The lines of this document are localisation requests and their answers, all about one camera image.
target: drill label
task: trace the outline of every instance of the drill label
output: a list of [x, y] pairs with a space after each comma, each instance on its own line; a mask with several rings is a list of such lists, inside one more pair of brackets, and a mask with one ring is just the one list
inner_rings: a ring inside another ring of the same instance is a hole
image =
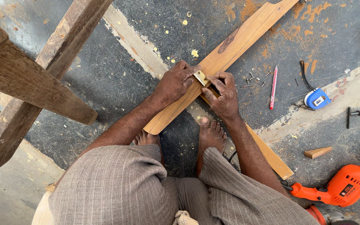
[[339, 193], [342, 197], [346, 196], [348, 192], [352, 190], [353, 185], [347, 184], [347, 186], [344, 187], [344, 189]]

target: orange power drill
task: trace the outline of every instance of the orange power drill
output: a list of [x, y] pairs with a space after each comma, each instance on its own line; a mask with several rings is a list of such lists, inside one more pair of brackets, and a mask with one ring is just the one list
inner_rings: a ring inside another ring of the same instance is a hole
[[326, 188], [308, 188], [293, 184], [290, 193], [299, 198], [346, 207], [360, 198], [360, 166], [346, 165], [331, 179]]

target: bare foot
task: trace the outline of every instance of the bare foot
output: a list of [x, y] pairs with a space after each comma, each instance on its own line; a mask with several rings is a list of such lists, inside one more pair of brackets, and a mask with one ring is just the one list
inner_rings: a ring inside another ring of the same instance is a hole
[[209, 147], [216, 148], [221, 154], [224, 152], [227, 134], [216, 120], [212, 120], [209, 127], [209, 119], [202, 117], [200, 120], [200, 143], [197, 157], [197, 176], [203, 166], [204, 151]]
[[159, 141], [159, 135], [152, 135], [148, 132], [146, 132], [144, 129], [142, 129], [136, 138], [133, 140], [134, 145], [149, 145], [149, 144], [157, 144], [160, 149], [160, 163], [162, 166], [165, 166], [165, 162], [163, 161], [163, 153], [162, 153], [162, 147], [160, 146]]

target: person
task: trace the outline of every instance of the person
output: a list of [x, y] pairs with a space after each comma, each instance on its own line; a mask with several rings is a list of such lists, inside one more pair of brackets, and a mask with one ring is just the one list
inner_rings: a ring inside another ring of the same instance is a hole
[[206, 88], [202, 92], [233, 138], [241, 173], [222, 156], [223, 127], [203, 117], [197, 178], [167, 177], [159, 136], [143, 128], [186, 93], [193, 83], [190, 76], [200, 69], [179, 61], [149, 97], [78, 156], [49, 197], [55, 224], [168, 225], [180, 224], [179, 216], [186, 218], [182, 224], [318, 224], [289, 199], [248, 132], [230, 73], [207, 76], [220, 97]]

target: red pen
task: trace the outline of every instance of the red pen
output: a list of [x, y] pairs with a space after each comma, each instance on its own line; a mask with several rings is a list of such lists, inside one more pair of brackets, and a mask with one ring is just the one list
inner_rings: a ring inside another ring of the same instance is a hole
[[270, 98], [270, 109], [273, 109], [273, 105], [274, 105], [274, 92], [276, 91], [276, 81], [277, 81], [277, 65], [274, 68], [273, 85], [272, 85], [272, 97]]

